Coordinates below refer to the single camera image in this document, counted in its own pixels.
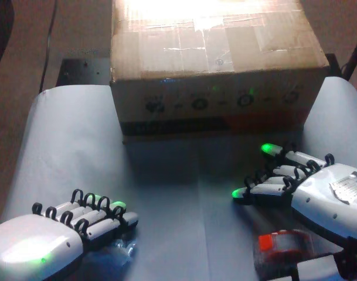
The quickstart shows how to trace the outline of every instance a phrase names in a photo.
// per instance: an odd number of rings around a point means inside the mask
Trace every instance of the cardboard box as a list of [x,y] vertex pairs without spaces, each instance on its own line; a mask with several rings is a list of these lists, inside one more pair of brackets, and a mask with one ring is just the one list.
[[124,136],[302,128],[328,70],[297,0],[113,0]]

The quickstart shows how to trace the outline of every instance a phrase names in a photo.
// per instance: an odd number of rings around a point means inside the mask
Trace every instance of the robotic hand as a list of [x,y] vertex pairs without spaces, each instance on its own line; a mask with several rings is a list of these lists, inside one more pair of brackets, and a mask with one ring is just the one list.
[[0,280],[61,279],[95,251],[134,229],[136,213],[123,202],[75,190],[70,202],[32,206],[33,214],[0,224]]
[[331,154],[323,161],[297,152],[292,144],[267,143],[261,150],[274,165],[267,164],[254,179],[245,178],[245,187],[232,193],[234,201],[241,205],[290,205],[299,222],[343,247],[341,252],[298,262],[295,271],[299,280],[357,279],[357,169],[335,164]]

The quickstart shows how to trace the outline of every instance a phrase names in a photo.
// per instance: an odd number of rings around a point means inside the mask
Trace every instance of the white table surface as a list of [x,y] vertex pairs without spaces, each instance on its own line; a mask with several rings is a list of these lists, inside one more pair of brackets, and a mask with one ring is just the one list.
[[[231,192],[264,165],[260,146],[293,140],[357,167],[357,92],[327,78],[303,132],[122,144],[108,86],[41,93],[29,114],[2,221],[67,202],[74,189],[140,215],[138,252],[123,280],[257,280],[257,234],[300,227],[288,211],[239,207]],[[317,240],[321,251],[331,248]],[[69,280],[114,280],[111,250],[90,253]]]

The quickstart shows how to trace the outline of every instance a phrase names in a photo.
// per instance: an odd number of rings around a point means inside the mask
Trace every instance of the printed icon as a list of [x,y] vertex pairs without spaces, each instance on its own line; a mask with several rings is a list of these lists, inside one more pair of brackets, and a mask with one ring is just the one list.
[[243,94],[239,97],[237,104],[240,107],[246,107],[254,102],[254,97],[249,94]]
[[145,109],[147,109],[150,113],[159,112],[162,113],[165,110],[164,104],[159,101],[150,101],[145,105]]
[[208,107],[208,101],[204,98],[198,98],[192,103],[192,107],[196,110],[203,110]]
[[293,90],[292,92],[289,92],[288,94],[283,96],[283,101],[284,101],[284,103],[287,103],[287,104],[293,104],[296,101],[298,101],[299,97],[300,97],[300,93]]

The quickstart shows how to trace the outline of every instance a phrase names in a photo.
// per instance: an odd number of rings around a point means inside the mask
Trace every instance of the power cord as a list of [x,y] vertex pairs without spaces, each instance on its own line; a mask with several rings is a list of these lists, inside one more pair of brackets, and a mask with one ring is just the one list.
[[44,62],[44,69],[43,69],[42,79],[40,81],[39,94],[43,91],[45,72],[47,71],[47,67],[48,67],[49,50],[50,50],[50,35],[52,34],[53,24],[55,22],[55,17],[56,17],[56,11],[57,11],[57,0],[55,0],[55,5],[53,7],[53,13],[52,13],[52,19],[50,20],[50,26],[49,26],[49,30],[48,30],[47,49],[45,51],[45,62]]

